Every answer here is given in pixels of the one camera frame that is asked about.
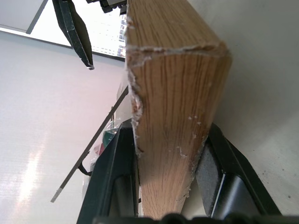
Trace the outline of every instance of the window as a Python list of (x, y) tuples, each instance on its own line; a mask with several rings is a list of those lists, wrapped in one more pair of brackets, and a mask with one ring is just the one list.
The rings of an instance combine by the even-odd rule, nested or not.
[[(73, 3), (75, 4), (77, 13), (86, 25), (92, 50), (94, 52), (117, 56), (119, 54), (117, 51), (118, 46), (124, 45), (125, 43), (125, 37), (123, 35), (127, 28), (127, 16), (119, 16), (120, 10), (118, 8), (105, 14), (100, 4), (88, 4), (84, 0), (73, 0)], [(70, 46), (70, 43), (58, 26), (52, 1), (47, 2), (30, 35), (9, 29), (3, 30)]]

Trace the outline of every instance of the green object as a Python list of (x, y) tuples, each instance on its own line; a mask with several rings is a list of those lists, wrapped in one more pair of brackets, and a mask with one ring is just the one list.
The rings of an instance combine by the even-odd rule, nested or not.
[(107, 131), (103, 132), (103, 146), (104, 148), (107, 147), (107, 145), (109, 144), (109, 142), (113, 139), (113, 137), (115, 136), (115, 134), (117, 133), (117, 128), (114, 129), (110, 129)]

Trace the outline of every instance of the oak wood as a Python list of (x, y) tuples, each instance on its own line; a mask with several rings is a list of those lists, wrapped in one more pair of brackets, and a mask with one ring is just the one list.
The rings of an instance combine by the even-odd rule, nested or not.
[(127, 69), (144, 215), (180, 212), (231, 56), (186, 0), (128, 0)]

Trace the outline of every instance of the wood grain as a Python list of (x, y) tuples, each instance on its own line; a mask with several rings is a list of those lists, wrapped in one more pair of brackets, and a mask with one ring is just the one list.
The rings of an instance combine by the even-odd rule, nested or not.
[(186, 0), (129, 0), (127, 69), (144, 215), (180, 212), (231, 56)]

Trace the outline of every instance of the black plastic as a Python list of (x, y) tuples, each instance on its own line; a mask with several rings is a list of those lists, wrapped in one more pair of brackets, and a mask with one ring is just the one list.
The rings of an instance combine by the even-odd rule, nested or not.
[[(131, 120), (125, 121), (96, 161), (78, 224), (97, 216), (134, 217), (138, 214), (138, 174)], [(111, 204), (114, 202), (113, 214)]]
[(162, 218), (161, 221), (152, 220), (150, 218), (97, 217), (93, 224), (299, 224), (299, 217), (248, 217), (242, 214), (233, 213), (226, 216), (224, 220), (208, 217), (196, 217), (192, 220), (186, 220), (181, 215), (169, 214)]
[(196, 178), (209, 217), (223, 219), (231, 212), (281, 215), (251, 164), (215, 124), (211, 126)]
[(120, 8), (121, 13), (120, 15), (127, 13), (127, 0), (118, 0), (113, 1), (113, 4), (109, 4), (108, 0), (86, 0), (87, 3), (94, 3), (94, 2), (100, 2), (100, 5), (102, 7), (102, 10), (104, 13), (110, 13), (115, 8)]
[(89, 70), (93, 70), (92, 46), (87, 28), (72, 0), (52, 0), (57, 22), (66, 39)]

